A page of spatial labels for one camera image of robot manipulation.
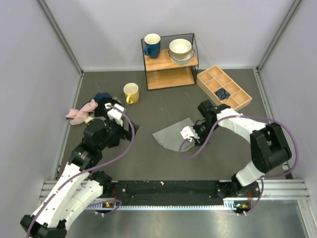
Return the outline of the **grey underwear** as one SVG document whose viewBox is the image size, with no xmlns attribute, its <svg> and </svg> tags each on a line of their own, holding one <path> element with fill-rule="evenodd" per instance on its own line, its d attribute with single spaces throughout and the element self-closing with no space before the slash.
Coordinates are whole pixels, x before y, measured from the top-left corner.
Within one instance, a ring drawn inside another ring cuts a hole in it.
<svg viewBox="0 0 317 238">
<path fill-rule="evenodd" d="M 194 123 L 191 121 L 191 119 L 186 118 L 169 127 L 153 133 L 153 137 L 156 142 L 165 149 L 179 152 L 179 148 L 184 142 L 184 139 L 181 136 L 180 132 L 184 127 L 192 125 L 194 125 Z"/>
</svg>

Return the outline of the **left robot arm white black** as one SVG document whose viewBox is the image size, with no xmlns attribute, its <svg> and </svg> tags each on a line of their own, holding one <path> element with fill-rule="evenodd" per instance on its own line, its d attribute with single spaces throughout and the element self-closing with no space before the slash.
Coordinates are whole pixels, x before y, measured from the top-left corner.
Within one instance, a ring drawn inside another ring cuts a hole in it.
<svg viewBox="0 0 317 238">
<path fill-rule="evenodd" d="M 88 122 L 81 143 L 72 151 L 62 175 L 44 202 L 20 224 L 28 238 L 63 238 L 74 221 L 98 197 L 112 192 L 111 177 L 97 171 L 102 151 L 119 145 L 120 140 L 132 141 L 139 125 L 129 128 L 115 120 Z"/>
</svg>

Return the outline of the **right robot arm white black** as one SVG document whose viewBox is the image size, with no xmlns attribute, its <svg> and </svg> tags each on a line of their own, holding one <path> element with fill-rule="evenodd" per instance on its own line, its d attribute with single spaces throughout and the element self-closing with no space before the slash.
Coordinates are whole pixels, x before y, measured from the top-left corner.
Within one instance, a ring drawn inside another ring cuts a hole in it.
<svg viewBox="0 0 317 238">
<path fill-rule="evenodd" d="M 231 130 L 250 144 L 251 161 L 231 178 L 231 190 L 235 195 L 243 196 L 251 184 L 291 159 L 290 147 L 278 123 L 271 120 L 266 124 L 238 113 L 227 104 L 215 106 L 209 100 L 201 102 L 198 110 L 203 121 L 187 127 L 187 140 L 194 141 L 199 149 L 206 146 L 218 127 Z"/>
</svg>

